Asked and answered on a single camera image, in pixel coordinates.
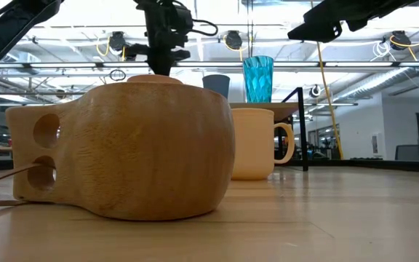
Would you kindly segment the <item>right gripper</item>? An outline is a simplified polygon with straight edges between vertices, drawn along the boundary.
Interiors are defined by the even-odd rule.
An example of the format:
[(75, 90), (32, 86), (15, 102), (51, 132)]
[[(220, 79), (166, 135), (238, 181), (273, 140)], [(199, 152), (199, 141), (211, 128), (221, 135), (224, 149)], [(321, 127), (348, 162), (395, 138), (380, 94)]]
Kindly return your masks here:
[(357, 31), (368, 20), (382, 18), (413, 3), (413, 0), (324, 0), (305, 13), (303, 23), (287, 35), (292, 40), (330, 42), (343, 32), (340, 21), (346, 21), (351, 31)]

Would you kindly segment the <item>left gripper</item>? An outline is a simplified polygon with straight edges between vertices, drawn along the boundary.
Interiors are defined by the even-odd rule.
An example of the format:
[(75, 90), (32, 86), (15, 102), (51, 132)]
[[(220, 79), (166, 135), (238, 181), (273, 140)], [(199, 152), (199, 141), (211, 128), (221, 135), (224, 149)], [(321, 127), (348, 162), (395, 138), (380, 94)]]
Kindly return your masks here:
[(146, 55), (147, 64), (156, 75), (169, 76), (173, 61), (191, 56), (184, 47), (187, 34), (193, 29), (191, 12), (183, 4), (172, 0), (135, 0), (136, 9), (145, 13), (145, 37), (148, 44), (133, 44), (125, 48), (125, 58), (134, 60)]

